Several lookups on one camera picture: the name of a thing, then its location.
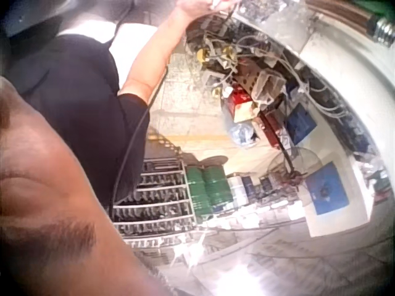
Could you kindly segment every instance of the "black shirt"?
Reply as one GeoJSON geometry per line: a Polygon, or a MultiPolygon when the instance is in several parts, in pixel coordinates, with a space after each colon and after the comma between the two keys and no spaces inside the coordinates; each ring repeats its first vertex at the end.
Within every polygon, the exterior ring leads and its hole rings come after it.
{"type": "Polygon", "coordinates": [[[132,94],[117,97],[119,78],[108,46],[84,36],[61,36],[18,61],[7,77],[71,148],[103,207],[110,203],[128,142],[138,133],[117,200],[134,189],[149,116],[135,128],[148,107],[132,94]]]}

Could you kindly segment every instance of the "black cable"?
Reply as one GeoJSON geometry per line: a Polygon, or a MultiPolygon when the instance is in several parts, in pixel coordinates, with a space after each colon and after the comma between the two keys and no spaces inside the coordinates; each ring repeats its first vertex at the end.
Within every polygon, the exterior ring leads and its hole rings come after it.
{"type": "Polygon", "coordinates": [[[158,93],[159,93],[160,89],[162,88],[162,85],[163,85],[163,83],[164,83],[164,81],[166,79],[167,73],[168,73],[168,67],[166,67],[166,69],[165,69],[165,73],[164,73],[164,76],[162,78],[162,81],[158,85],[158,87],[156,89],[156,92],[155,92],[155,95],[152,98],[151,102],[149,103],[147,110],[144,112],[144,114],[141,117],[139,123],[137,124],[135,132],[133,133],[133,135],[131,136],[131,138],[129,140],[128,148],[126,149],[125,155],[123,156],[123,160],[122,160],[121,166],[120,166],[119,171],[118,171],[117,179],[115,180],[115,183],[114,183],[114,189],[112,191],[112,198],[111,198],[111,202],[110,202],[110,206],[109,206],[109,216],[110,216],[112,221],[114,221],[114,203],[115,203],[115,200],[117,198],[118,188],[119,188],[119,183],[120,183],[120,180],[121,180],[121,177],[122,177],[122,173],[125,170],[125,166],[126,166],[126,163],[128,161],[128,158],[129,158],[131,149],[133,147],[133,144],[135,143],[135,140],[136,140],[136,137],[137,137],[137,134],[138,134],[138,130],[141,128],[141,125],[143,124],[144,120],[146,119],[146,117],[147,117],[152,105],[154,105],[154,103],[156,101],[156,97],[158,96],[158,93]]]}
{"type": "Polygon", "coordinates": [[[130,5],[128,10],[126,10],[120,17],[119,17],[119,21],[117,23],[117,26],[115,27],[115,32],[114,32],[114,37],[111,38],[111,40],[109,40],[108,42],[106,42],[108,48],[111,47],[112,43],[114,42],[115,38],[118,35],[118,31],[119,28],[123,25],[123,23],[125,22],[126,18],[128,17],[128,15],[130,14],[130,12],[136,7],[135,4],[135,0],[130,0],[130,5]]]}

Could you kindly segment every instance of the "green cylinder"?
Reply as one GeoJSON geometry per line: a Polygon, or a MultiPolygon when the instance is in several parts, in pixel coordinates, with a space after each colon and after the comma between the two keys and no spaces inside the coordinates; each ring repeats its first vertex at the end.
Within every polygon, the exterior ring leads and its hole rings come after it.
{"type": "Polygon", "coordinates": [[[233,201],[223,166],[210,166],[203,170],[203,180],[206,182],[206,192],[211,205],[216,207],[233,201]]]}
{"type": "Polygon", "coordinates": [[[204,216],[212,214],[210,198],[207,195],[200,168],[188,166],[186,168],[186,179],[188,180],[195,215],[204,216]]]}

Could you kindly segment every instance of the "red box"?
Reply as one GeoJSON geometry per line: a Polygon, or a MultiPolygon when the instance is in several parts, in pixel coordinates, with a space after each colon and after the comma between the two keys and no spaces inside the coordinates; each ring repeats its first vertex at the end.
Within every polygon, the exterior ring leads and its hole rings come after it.
{"type": "Polygon", "coordinates": [[[233,85],[233,92],[225,103],[233,117],[235,123],[254,119],[256,104],[251,96],[238,84],[233,85]]]}

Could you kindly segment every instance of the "equipment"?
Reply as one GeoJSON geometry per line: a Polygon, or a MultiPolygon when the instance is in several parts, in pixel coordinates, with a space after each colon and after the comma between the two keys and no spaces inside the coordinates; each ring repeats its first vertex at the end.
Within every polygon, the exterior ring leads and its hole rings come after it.
{"type": "Polygon", "coordinates": [[[319,170],[322,162],[312,151],[294,147],[283,150],[270,163],[267,174],[274,189],[282,187],[298,187],[311,173],[319,170]]]}

